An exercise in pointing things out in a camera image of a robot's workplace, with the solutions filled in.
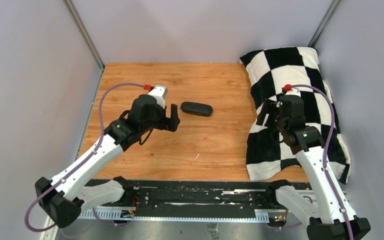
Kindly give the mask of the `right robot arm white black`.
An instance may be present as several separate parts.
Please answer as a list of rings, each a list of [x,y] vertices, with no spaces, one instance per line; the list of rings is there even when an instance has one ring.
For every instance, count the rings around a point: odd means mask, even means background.
[[[320,131],[306,124],[301,97],[287,94],[278,102],[266,99],[256,123],[281,133],[304,169],[316,200],[311,203],[287,180],[277,180],[266,190],[266,204],[291,211],[306,227],[310,240],[361,240],[371,225],[367,218],[358,217],[341,191]]]

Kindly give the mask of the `black glasses case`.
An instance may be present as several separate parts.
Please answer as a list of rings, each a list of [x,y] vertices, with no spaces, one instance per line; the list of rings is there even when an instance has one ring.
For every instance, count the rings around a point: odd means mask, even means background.
[[[213,107],[204,103],[185,101],[180,105],[180,109],[184,113],[191,115],[202,117],[210,117],[213,115]]]

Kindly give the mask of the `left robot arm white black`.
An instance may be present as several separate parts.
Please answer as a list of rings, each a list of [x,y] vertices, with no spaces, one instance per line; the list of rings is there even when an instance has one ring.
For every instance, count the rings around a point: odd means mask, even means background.
[[[36,203],[59,228],[71,225],[82,212],[96,206],[117,202],[129,206],[133,201],[132,185],[123,177],[94,187],[86,183],[109,161],[123,154],[129,147],[143,145],[143,135],[153,130],[175,132],[180,124],[177,105],[171,105],[171,116],[166,116],[167,91],[161,86],[136,98],[130,110],[110,123],[97,142],[69,167],[51,179],[41,177],[35,183]]]

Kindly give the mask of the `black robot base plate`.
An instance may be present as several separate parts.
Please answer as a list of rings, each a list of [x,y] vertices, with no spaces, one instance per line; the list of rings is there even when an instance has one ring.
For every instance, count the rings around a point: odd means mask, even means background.
[[[283,216],[286,208],[272,203],[266,196],[269,182],[251,181],[187,181],[187,180],[131,180],[133,190],[118,201],[99,206],[131,206],[133,199],[140,203],[229,203],[255,204],[257,209],[266,208]]]

